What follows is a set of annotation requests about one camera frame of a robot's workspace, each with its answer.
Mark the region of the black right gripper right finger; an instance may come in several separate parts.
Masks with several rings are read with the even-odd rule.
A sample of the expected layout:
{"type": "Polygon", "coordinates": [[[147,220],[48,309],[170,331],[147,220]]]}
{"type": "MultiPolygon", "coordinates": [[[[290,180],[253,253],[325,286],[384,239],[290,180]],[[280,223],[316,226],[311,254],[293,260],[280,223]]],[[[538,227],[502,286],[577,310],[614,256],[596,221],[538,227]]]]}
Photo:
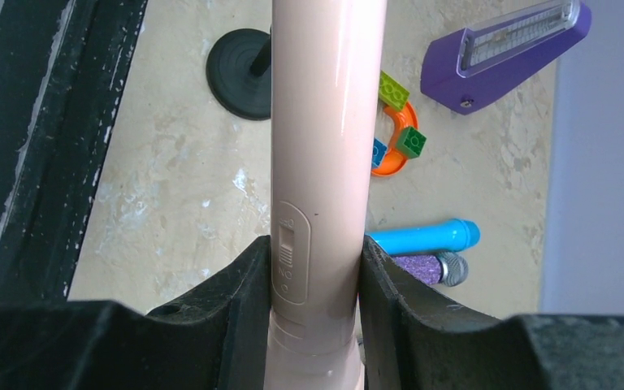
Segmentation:
{"type": "Polygon", "coordinates": [[[371,238],[359,305],[368,389],[624,389],[624,316],[499,320],[417,281],[371,238]]]}

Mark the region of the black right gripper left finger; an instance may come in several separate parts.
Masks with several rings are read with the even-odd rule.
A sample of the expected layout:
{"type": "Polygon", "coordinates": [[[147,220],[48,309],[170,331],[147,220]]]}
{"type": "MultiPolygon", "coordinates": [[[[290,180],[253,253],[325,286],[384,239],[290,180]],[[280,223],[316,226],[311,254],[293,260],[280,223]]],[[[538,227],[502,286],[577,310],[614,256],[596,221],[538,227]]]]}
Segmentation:
{"type": "Polygon", "coordinates": [[[140,314],[116,301],[0,305],[0,389],[260,389],[268,236],[140,314]]]}

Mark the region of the black mic stand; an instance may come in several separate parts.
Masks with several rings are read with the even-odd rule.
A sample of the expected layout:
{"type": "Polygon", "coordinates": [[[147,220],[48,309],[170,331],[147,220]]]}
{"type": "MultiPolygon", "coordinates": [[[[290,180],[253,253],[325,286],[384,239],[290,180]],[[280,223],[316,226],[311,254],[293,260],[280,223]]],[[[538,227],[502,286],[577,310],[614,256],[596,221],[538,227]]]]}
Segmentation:
{"type": "Polygon", "coordinates": [[[253,28],[220,37],[206,60],[206,80],[216,100],[249,120],[271,117],[271,35],[253,28]]]}

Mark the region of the pink microphone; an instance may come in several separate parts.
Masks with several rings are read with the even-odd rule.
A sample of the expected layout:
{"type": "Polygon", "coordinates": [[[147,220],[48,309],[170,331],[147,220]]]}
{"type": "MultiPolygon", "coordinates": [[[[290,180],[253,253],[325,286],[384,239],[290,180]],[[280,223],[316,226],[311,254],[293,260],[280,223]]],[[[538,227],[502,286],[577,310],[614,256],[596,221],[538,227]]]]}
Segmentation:
{"type": "Polygon", "coordinates": [[[384,1],[276,1],[266,389],[360,389],[355,336],[384,1]]]}

